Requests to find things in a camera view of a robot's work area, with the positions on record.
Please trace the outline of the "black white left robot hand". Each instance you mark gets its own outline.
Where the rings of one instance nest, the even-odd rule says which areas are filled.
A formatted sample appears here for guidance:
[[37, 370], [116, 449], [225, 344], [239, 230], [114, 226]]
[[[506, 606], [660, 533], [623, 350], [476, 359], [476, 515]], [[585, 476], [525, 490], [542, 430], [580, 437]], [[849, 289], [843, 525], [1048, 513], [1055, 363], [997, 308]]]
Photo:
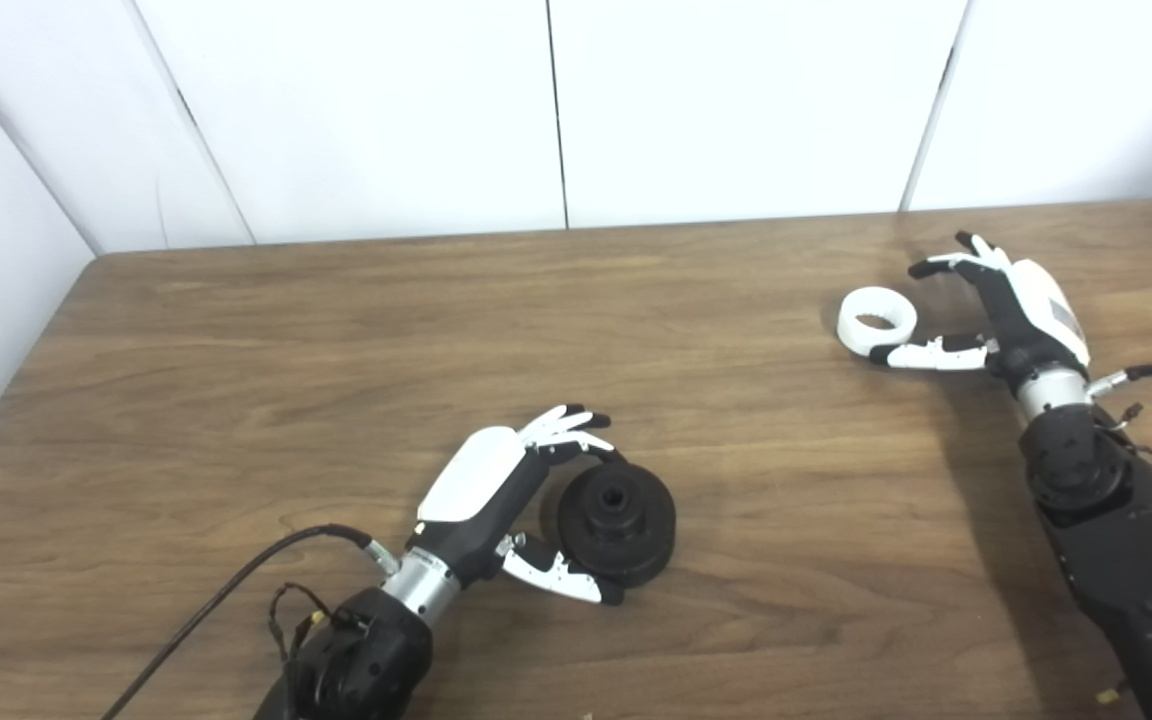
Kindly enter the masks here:
[[622, 460], [594, 435], [609, 424], [584, 406], [556, 406], [524, 429], [476, 430], [422, 498], [399, 568], [382, 591], [429, 626], [461, 591], [499, 571], [573, 600], [621, 605], [623, 589], [573, 564], [544, 539], [511, 530], [553, 467], [579, 455]]

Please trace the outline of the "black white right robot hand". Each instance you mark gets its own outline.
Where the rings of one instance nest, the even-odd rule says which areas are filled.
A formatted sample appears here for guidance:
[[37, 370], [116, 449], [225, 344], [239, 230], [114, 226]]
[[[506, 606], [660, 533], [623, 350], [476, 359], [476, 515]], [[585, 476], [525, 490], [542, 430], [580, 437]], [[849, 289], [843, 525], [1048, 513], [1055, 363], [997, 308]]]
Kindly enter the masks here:
[[1076, 316], [1053, 276], [1030, 259], [1011, 260], [1001, 247], [957, 232], [963, 247], [909, 266], [925, 279], [954, 273], [977, 291], [988, 327], [975, 334], [940, 336], [923, 344], [876, 344], [867, 359], [879, 366], [932, 372], [987, 372], [1018, 389], [1049, 367], [1087, 381], [1091, 353]]

